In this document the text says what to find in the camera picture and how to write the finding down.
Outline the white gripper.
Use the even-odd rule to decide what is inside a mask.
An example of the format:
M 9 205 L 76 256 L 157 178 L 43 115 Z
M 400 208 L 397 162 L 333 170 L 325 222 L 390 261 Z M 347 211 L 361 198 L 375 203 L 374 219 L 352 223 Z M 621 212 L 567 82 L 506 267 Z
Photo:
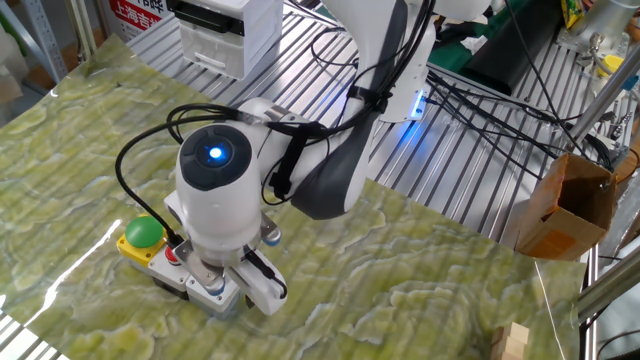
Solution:
M 190 297 L 196 304 L 218 316 L 227 314 L 239 295 L 265 315 L 284 305 L 284 277 L 258 249 L 262 243 L 278 244 L 281 231 L 258 204 L 244 208 L 204 198 L 182 201 L 176 191 L 164 204 L 185 233 L 173 254 L 195 282 Z

